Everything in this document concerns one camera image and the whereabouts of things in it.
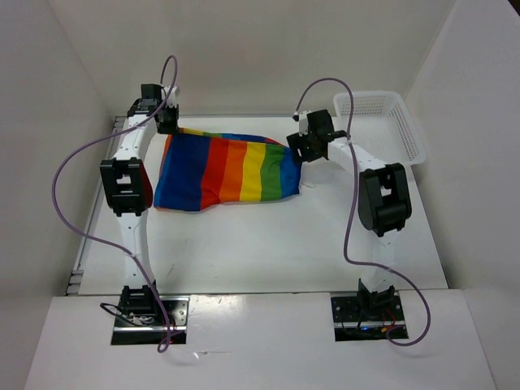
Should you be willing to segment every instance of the white table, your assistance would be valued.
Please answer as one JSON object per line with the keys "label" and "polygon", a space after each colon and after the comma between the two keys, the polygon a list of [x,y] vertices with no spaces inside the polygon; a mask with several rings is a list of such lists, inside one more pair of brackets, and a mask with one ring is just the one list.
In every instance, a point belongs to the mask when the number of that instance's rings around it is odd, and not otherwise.
{"label": "white table", "polygon": [[[180,125],[207,132],[256,134],[286,143],[297,131],[289,118],[186,118]],[[354,120],[353,138],[381,158]],[[157,135],[145,159],[152,185],[158,180],[165,136]],[[412,217],[396,244],[396,266],[420,288],[447,288],[439,256],[411,170]],[[149,254],[161,293],[281,293],[349,291],[361,269],[343,258],[353,177],[332,162],[302,168],[301,195],[263,204],[218,205],[201,213],[150,210]],[[101,195],[89,232],[121,242],[115,215]],[[371,234],[356,219],[350,253],[367,260]],[[111,247],[87,242],[80,258],[80,295],[120,294],[124,257]],[[410,288],[401,280],[399,289]]]}
{"label": "white table", "polygon": [[[495,389],[464,295],[425,292],[431,330],[418,345],[334,341],[327,293],[191,296],[186,345],[110,346],[117,297],[54,298],[26,390]],[[411,338],[423,330],[415,292],[401,292]]]}

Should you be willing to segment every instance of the wall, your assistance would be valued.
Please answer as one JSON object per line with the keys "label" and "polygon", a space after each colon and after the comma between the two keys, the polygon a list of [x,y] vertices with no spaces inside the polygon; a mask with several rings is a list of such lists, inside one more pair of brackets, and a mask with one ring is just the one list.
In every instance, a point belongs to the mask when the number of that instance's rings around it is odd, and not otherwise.
{"label": "wall", "polygon": [[[50,0],[112,114],[180,59],[184,114],[292,113],[314,79],[405,93],[453,0]],[[332,108],[337,85],[310,106]]]}
{"label": "wall", "polygon": [[[111,120],[47,2],[2,2],[0,46],[0,378],[11,390],[24,386],[50,298],[63,295],[79,243],[54,214],[54,171],[67,151],[109,132]],[[59,199],[78,226],[104,149],[64,172]]]}
{"label": "wall", "polygon": [[520,388],[520,18],[457,0],[406,99],[415,174],[448,280],[464,288],[500,389]]}

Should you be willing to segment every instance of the rainbow striped cloth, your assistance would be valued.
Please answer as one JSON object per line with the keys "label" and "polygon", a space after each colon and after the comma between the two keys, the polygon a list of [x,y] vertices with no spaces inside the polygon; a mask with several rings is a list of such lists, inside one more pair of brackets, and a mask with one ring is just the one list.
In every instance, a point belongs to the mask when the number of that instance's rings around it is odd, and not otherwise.
{"label": "rainbow striped cloth", "polygon": [[286,146],[263,136],[180,131],[164,147],[155,207],[199,211],[299,193],[301,164]]}

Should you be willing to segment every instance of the basket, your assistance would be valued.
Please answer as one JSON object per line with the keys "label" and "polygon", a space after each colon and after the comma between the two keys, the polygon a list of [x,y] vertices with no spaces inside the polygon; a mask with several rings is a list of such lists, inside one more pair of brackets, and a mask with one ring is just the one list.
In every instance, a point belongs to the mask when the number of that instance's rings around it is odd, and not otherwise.
{"label": "basket", "polygon": [[[353,140],[386,163],[411,166],[426,161],[426,150],[399,93],[354,92],[353,97]],[[345,128],[350,112],[349,95],[338,93],[334,107],[340,126]]]}

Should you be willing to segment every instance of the blue stripe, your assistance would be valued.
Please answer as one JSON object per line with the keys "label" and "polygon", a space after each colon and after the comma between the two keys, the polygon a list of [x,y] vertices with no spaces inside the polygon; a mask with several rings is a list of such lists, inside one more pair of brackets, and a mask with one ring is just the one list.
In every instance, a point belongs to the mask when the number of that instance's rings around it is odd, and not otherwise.
{"label": "blue stripe", "polygon": [[284,148],[284,157],[279,165],[282,198],[300,193],[301,164],[295,164],[289,148]]}
{"label": "blue stripe", "polygon": [[202,204],[202,177],[206,170],[211,137],[177,134],[162,167],[155,193],[156,207],[199,211]]}

